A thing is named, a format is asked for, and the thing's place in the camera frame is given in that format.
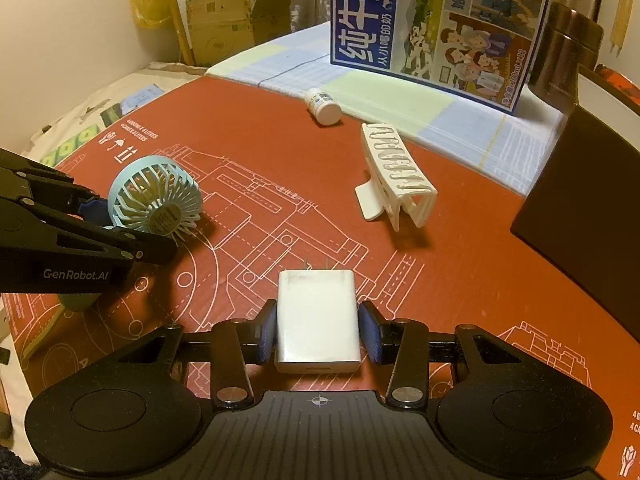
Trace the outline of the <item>blue milk carton box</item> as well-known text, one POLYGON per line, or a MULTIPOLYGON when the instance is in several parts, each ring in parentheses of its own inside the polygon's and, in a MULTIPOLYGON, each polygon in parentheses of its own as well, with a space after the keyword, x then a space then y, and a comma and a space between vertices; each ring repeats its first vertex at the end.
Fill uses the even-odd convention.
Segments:
POLYGON ((548 2, 331 0, 331 61, 511 113, 548 2))

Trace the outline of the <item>brown storage box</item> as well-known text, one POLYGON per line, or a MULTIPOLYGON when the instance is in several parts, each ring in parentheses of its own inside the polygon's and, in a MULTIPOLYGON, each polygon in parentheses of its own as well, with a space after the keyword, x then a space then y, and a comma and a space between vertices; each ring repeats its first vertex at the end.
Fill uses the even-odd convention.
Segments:
POLYGON ((581 68, 511 231, 639 335, 639 107, 581 68))

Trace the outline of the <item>light blue handheld fan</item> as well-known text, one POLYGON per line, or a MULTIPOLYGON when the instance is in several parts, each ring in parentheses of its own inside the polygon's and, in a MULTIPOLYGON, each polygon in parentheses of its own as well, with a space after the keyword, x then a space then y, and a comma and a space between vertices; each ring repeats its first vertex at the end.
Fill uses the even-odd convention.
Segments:
POLYGON ((93 198, 78 208, 81 218, 125 235, 128 252, 145 264, 170 263, 178 246, 198 226, 203 199, 198 184, 178 162, 145 156, 126 166, 107 198, 93 198))

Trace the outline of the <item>plaid pastel cloth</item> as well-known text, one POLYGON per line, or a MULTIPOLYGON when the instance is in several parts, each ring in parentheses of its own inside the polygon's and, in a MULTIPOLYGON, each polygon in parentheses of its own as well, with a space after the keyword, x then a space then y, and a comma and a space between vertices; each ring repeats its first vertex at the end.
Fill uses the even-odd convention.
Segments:
POLYGON ((300 99, 320 88, 343 112, 389 122, 407 140, 527 194, 553 148, 562 115, 529 90, 514 114, 414 82, 330 62, 323 23, 250 48, 209 67, 207 75, 300 99))

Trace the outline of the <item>white power adapter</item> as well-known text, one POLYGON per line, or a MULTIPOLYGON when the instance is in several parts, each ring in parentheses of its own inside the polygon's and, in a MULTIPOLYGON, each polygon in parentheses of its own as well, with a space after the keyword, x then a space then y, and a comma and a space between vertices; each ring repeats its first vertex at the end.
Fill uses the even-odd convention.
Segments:
POLYGON ((274 360, 283 374, 341 374, 358 368, 354 272, 285 270, 279 274, 274 360))

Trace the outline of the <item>red printed mat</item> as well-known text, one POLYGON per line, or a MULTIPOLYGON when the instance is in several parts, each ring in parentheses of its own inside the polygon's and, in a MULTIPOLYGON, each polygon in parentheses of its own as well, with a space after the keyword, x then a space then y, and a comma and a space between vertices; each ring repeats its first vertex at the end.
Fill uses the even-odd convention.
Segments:
POLYGON ((81 142, 60 163, 79 184, 106 194, 122 168, 159 154, 192 174, 203 212, 174 263, 142 266, 86 312, 61 313, 53 295, 6 296, 17 349, 54 323, 23 362, 32 392, 164 323, 195 332, 250 318, 276 296, 284 270, 348 269, 358 296, 389 318, 415 318, 435 332, 478 325, 593 388, 614 418, 600 474, 638 477, 638 342, 512 234, 518 194, 411 145, 438 192, 426 226, 364 220, 358 120, 322 128, 299 100, 209 77, 81 142))

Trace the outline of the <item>red instant rice bowl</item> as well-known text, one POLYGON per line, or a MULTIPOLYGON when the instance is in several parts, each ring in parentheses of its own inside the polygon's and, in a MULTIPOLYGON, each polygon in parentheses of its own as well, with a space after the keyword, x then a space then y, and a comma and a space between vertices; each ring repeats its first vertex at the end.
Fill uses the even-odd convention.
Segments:
POLYGON ((634 102, 637 106, 640 105, 640 89, 629 78, 603 64, 599 64, 596 67, 596 73, 616 90, 622 92, 631 102, 634 102))

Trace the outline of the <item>brown thermos jar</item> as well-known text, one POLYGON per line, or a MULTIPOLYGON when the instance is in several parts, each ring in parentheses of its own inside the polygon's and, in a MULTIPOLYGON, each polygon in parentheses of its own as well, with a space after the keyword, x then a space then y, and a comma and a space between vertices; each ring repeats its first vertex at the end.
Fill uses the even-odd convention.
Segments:
POLYGON ((578 67, 596 66, 603 28, 584 14, 552 2, 540 38, 529 89, 566 113, 575 102, 578 67))

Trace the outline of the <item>cardboard boxes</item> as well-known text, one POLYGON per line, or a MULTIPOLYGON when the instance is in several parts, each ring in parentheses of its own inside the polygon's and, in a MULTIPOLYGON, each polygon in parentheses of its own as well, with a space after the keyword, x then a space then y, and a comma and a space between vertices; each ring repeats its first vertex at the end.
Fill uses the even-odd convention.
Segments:
POLYGON ((168 0, 183 62, 213 66, 291 32, 291 0, 168 0))

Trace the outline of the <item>white hair claw clip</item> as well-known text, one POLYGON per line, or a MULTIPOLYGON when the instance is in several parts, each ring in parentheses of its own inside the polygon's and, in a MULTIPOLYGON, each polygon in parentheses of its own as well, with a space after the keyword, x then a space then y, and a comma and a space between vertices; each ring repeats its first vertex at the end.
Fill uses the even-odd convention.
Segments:
POLYGON ((361 145, 370 178, 355 188, 363 218, 372 221, 383 212, 395 232, 403 210, 423 228, 435 206, 438 191, 414 161, 392 124, 362 124, 361 145))

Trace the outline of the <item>white pill bottle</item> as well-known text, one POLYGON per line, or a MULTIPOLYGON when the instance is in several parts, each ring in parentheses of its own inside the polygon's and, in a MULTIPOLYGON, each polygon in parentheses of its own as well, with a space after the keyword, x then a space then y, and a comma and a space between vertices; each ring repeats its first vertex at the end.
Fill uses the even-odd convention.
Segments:
POLYGON ((319 125, 333 126, 342 118, 340 104, 320 88, 309 89, 304 95, 304 101, 307 110, 319 125))

